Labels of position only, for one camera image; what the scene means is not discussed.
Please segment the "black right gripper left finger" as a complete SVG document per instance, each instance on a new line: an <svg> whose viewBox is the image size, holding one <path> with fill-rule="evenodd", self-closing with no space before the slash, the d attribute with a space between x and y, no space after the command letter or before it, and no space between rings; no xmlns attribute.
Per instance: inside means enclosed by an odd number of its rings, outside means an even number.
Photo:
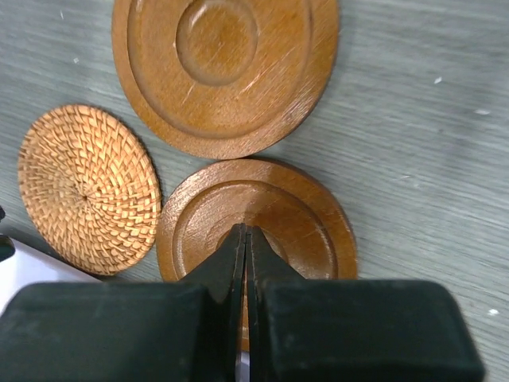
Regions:
<svg viewBox="0 0 509 382"><path fill-rule="evenodd" d="M233 381L246 228L176 283L35 283L1 317L4 381Z"/></svg>

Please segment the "brown wooden coaster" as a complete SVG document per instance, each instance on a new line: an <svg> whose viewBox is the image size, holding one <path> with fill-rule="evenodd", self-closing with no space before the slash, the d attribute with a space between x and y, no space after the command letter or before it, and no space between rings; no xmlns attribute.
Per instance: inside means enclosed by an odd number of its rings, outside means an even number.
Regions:
<svg viewBox="0 0 509 382"><path fill-rule="evenodd" d="M117 1L111 43L138 117L202 158L265 150L319 102L336 60L335 1Z"/></svg>
<svg viewBox="0 0 509 382"><path fill-rule="evenodd" d="M235 224L257 226L307 279L356 279L356 241L332 193L302 170L264 159L213 163L183 180L161 212L158 267L166 282L193 271Z"/></svg>

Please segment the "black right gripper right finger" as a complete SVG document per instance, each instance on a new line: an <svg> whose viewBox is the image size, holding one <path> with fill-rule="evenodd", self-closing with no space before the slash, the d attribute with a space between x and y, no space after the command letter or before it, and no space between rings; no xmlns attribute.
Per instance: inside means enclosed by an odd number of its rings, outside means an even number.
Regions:
<svg viewBox="0 0 509 382"><path fill-rule="evenodd" d="M305 279L260 228L246 238L253 381L482 381L460 308L438 283Z"/></svg>

